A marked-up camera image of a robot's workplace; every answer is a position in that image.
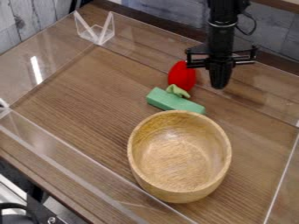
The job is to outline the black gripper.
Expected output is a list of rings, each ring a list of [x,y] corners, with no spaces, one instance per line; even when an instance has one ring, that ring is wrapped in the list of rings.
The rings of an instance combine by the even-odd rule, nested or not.
[[[232,68],[255,63],[257,46],[252,44],[247,50],[213,52],[207,44],[201,44],[187,48],[184,53],[185,66],[209,69],[209,84],[215,89],[223,89],[229,83]]]

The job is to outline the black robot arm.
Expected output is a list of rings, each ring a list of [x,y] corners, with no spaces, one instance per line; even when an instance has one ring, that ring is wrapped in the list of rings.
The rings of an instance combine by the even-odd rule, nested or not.
[[[239,29],[239,14],[249,19],[245,13],[249,0],[207,0],[209,7],[207,41],[185,49],[185,63],[188,68],[204,67],[209,71],[209,84],[215,89],[223,89],[229,84],[232,69],[237,65],[253,64],[257,57],[257,46],[249,49],[235,50],[235,30],[251,35],[257,23],[253,23],[251,32]]]

